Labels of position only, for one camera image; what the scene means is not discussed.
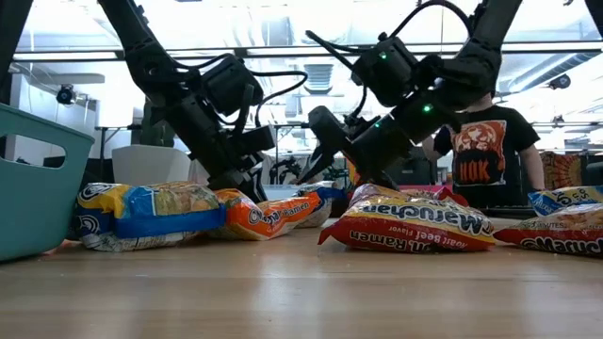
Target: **wooden table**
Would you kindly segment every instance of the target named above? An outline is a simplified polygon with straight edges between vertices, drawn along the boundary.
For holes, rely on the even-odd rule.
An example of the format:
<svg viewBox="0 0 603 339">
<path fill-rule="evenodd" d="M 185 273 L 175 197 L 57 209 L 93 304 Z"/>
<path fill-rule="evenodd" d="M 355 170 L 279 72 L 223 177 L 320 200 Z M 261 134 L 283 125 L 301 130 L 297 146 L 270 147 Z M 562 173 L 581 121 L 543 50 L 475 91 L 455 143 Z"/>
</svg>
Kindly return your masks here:
<svg viewBox="0 0 603 339">
<path fill-rule="evenodd" d="M 0 266 L 2 339 L 603 338 L 603 261 L 268 242 Z"/>
</svg>

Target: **graphic t-shirt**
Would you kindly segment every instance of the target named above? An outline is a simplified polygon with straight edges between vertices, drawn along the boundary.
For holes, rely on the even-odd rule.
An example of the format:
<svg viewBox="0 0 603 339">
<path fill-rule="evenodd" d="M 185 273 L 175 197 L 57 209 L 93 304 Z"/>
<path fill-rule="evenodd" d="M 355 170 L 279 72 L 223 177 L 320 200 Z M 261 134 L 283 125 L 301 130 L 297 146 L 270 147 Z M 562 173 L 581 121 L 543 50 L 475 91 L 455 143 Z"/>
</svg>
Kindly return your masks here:
<svg viewBox="0 0 603 339">
<path fill-rule="evenodd" d="M 512 206 L 522 198 L 516 153 L 539 139 L 519 112 L 494 105 L 464 114 L 458 134 L 442 127 L 433 148 L 442 155 L 454 151 L 454 191 L 473 207 Z"/>
</svg>

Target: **teal plastic basket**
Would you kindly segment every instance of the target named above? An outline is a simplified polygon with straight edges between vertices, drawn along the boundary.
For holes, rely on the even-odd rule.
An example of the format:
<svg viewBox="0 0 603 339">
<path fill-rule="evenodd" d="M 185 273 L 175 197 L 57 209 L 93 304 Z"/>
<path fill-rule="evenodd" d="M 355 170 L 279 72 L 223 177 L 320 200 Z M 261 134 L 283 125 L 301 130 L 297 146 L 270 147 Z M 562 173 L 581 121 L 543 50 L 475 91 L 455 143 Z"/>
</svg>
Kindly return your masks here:
<svg viewBox="0 0 603 339">
<path fill-rule="evenodd" d="M 39 254 L 64 240 L 94 139 L 0 104 L 0 137 L 23 136 L 62 147 L 58 169 L 0 158 L 0 261 Z"/>
</svg>

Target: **white chair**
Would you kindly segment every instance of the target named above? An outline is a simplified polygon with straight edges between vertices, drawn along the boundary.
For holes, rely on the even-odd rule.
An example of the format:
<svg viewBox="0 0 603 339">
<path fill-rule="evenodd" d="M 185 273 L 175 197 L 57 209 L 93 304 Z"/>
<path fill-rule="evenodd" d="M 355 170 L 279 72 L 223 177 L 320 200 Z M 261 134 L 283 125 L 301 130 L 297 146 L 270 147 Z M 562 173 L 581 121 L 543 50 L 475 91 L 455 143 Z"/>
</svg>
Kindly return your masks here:
<svg viewBox="0 0 603 339">
<path fill-rule="evenodd" d="M 112 156 L 117 184 L 146 186 L 188 180 L 190 159 L 174 148 L 132 145 L 114 149 Z"/>
</svg>

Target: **blue ramen package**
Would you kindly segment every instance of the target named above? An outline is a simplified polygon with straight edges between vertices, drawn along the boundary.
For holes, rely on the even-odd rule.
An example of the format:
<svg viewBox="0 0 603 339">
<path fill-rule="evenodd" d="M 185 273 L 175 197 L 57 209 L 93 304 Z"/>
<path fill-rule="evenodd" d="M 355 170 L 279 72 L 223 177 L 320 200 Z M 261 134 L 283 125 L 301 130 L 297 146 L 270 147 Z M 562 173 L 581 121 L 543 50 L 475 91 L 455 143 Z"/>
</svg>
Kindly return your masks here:
<svg viewBox="0 0 603 339">
<path fill-rule="evenodd" d="M 536 214 L 542 217 L 567 206 L 603 202 L 603 186 L 564 187 L 533 192 L 528 197 Z"/>
<path fill-rule="evenodd" d="M 77 196 L 76 216 L 88 249 L 127 251 L 175 246 L 217 229 L 225 211 L 211 190 L 193 183 L 89 184 Z"/>
</svg>

